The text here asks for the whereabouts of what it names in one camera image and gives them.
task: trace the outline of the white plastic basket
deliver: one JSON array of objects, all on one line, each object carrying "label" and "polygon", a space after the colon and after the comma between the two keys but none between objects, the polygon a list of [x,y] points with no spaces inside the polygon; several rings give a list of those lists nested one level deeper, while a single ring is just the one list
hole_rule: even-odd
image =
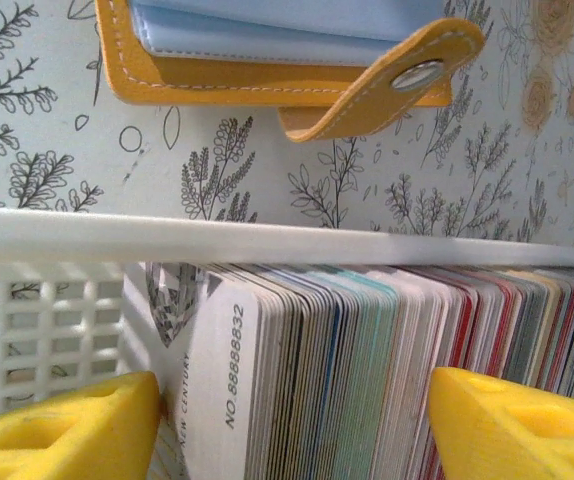
[{"label": "white plastic basket", "polygon": [[[0,413],[130,370],[123,264],[574,266],[574,249],[268,225],[0,209]],[[179,478],[163,425],[151,478]]]}]

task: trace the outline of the card wallet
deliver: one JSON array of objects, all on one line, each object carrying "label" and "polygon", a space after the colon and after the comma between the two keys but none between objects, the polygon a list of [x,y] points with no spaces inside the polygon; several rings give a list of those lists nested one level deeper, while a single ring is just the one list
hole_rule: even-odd
[{"label": "card wallet", "polygon": [[438,0],[96,0],[109,84],[135,104],[275,106],[295,142],[369,135],[451,101],[485,38]]}]

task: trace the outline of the metal snap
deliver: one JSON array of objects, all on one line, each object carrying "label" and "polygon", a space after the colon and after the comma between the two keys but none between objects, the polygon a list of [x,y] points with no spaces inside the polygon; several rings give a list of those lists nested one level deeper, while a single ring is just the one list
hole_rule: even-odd
[{"label": "metal snap", "polygon": [[408,68],[391,81],[391,88],[399,92],[408,92],[423,87],[443,73],[444,66],[441,60],[429,60]]}]

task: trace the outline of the plastic mesh grid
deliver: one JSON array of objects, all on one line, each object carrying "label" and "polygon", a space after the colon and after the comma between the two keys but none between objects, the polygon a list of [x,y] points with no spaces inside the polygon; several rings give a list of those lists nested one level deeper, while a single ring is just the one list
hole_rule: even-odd
[{"label": "plastic mesh grid", "polygon": [[0,413],[124,371],[122,277],[99,271],[0,281]]}]

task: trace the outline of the yellow leather cover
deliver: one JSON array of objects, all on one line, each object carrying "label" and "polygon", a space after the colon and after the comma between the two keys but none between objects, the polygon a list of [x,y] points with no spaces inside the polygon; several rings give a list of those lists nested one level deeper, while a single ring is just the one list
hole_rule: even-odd
[{"label": "yellow leather cover", "polygon": [[[446,18],[367,69],[155,57],[133,33],[127,0],[96,0],[96,10],[107,78],[124,101],[278,106],[288,137],[297,142],[370,134],[414,105],[448,105],[451,75],[485,42],[473,23]],[[404,71],[431,60],[444,62],[443,75],[431,84],[405,93],[390,87]]]}]

